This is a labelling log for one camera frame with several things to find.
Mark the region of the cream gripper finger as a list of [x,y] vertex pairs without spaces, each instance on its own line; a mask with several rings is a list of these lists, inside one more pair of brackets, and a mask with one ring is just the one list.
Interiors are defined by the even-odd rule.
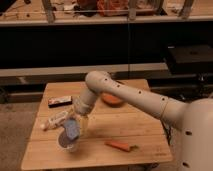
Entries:
[[68,120],[76,120],[76,114],[75,114],[75,112],[74,113],[68,113],[67,115],[66,115],[66,118],[65,118],[65,122],[66,121],[68,121]]
[[88,122],[89,122],[89,118],[87,116],[81,116],[80,117],[80,134],[84,135],[87,131],[88,128]]

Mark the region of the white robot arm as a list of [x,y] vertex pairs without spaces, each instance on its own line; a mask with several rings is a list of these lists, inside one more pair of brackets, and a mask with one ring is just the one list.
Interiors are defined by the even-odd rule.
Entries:
[[73,100],[71,118],[90,114],[101,93],[112,94],[181,132],[178,171],[213,171],[213,98],[186,103],[120,84],[105,71],[89,72],[85,84]]

